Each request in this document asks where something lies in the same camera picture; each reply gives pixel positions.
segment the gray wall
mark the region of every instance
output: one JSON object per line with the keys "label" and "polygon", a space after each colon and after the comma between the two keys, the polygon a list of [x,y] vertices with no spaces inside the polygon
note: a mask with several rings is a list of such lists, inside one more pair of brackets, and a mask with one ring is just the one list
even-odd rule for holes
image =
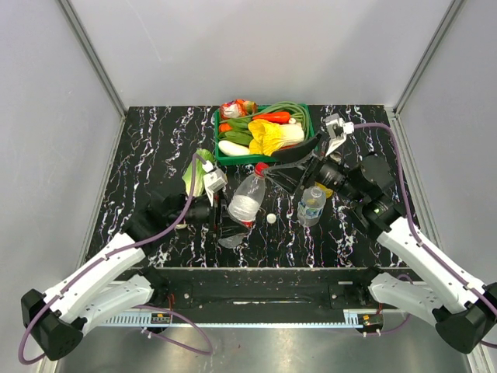
{"label": "gray wall", "polygon": [[72,0],[124,103],[395,104],[450,0]]}
{"label": "gray wall", "polygon": [[401,113],[443,248],[486,283],[497,281],[495,14],[495,0],[467,2]]}
{"label": "gray wall", "polygon": [[13,373],[30,371],[20,298],[75,269],[120,118],[55,1],[0,2],[0,51],[0,371]]}

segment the bottle cap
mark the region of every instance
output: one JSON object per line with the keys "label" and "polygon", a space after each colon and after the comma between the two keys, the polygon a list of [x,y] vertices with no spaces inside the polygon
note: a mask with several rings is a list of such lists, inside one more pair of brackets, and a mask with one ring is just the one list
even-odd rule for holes
{"label": "bottle cap", "polygon": [[255,174],[256,174],[257,176],[264,177],[264,175],[262,174],[262,171],[263,171],[264,169],[267,169],[267,168],[269,168],[269,166],[268,166],[267,164],[265,164],[265,163],[263,163],[263,162],[259,162],[259,163],[257,163],[257,164],[255,165]]}

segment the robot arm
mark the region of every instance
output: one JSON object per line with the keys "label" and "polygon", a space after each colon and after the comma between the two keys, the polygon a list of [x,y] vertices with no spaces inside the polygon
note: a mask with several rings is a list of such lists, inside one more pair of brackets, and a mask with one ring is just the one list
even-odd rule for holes
{"label": "robot arm", "polygon": [[[222,171],[214,169],[210,162],[206,162],[205,168],[207,195],[193,199],[189,210],[182,215],[183,221],[188,224],[210,223],[211,227],[217,227],[213,235],[230,234],[237,228],[246,230],[240,225],[229,232],[218,228],[216,223],[221,218],[221,205],[224,203],[220,190],[227,180]],[[123,231],[71,276],[43,294],[34,289],[24,294],[21,299],[24,325],[32,327],[32,337],[50,360],[55,361],[69,354],[84,335],[107,319],[137,305],[148,302],[160,305],[166,300],[167,281],[155,268],[139,270],[117,287],[109,290],[106,287],[157,249],[158,244],[148,238],[178,221],[185,205],[184,193],[166,197],[157,191],[152,193],[151,200],[132,215]],[[42,309],[46,311],[33,323]]]}
{"label": "robot arm", "polygon": [[386,161],[369,154],[349,169],[334,151],[346,140],[346,135],[353,132],[353,125],[344,123],[336,115],[327,118],[325,123],[327,134],[320,131],[297,146],[297,153],[304,155],[300,161],[292,154],[294,148],[273,153],[273,157],[286,165],[269,167],[265,170],[266,177],[289,193],[319,182],[351,200],[354,226],[402,258],[430,287],[429,290],[420,288],[382,273],[367,284],[371,296],[377,302],[393,305],[425,320],[435,326],[453,348],[470,353],[496,324],[492,310],[475,292],[496,306],[497,284],[485,285],[470,275],[418,229],[416,240],[404,207],[385,193],[394,185]]}

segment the plastic bottle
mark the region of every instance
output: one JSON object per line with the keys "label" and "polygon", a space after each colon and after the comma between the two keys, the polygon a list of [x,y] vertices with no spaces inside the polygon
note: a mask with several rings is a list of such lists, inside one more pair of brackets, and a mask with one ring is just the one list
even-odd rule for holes
{"label": "plastic bottle", "polygon": [[326,204],[326,195],[318,186],[304,190],[302,200],[298,204],[297,218],[304,227],[318,223]]}
{"label": "plastic bottle", "polygon": [[[255,172],[248,175],[240,184],[228,206],[228,213],[231,218],[245,225],[251,225],[255,220],[266,193],[266,180],[262,171],[268,167],[265,163],[257,163]],[[219,243],[227,248],[235,248],[242,243],[243,237],[243,235],[234,235],[226,239],[220,239]]]}

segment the black marble table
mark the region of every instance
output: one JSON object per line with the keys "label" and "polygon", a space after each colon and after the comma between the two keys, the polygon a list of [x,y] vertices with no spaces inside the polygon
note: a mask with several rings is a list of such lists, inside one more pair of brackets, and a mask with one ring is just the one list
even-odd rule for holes
{"label": "black marble table", "polygon": [[[181,177],[197,148],[214,153],[215,106],[131,107],[107,184],[87,258],[95,255],[118,233],[135,207],[143,204],[158,187],[178,188]],[[310,106],[315,130],[325,129],[324,118],[332,113],[355,124],[388,124],[382,106]],[[357,131],[342,146],[347,163],[375,151],[384,156],[395,175],[391,140],[382,130]],[[252,165],[221,167],[228,176],[231,198]],[[391,190],[399,200],[400,190]],[[379,244],[358,232],[347,214],[348,201],[334,194],[326,203],[320,222],[302,228],[297,221],[300,195],[289,197],[268,183],[266,198],[254,229],[238,249],[225,249],[211,242],[206,225],[176,231],[164,238],[150,256],[157,267],[403,267],[403,262]],[[277,216],[275,224],[266,215]]]}

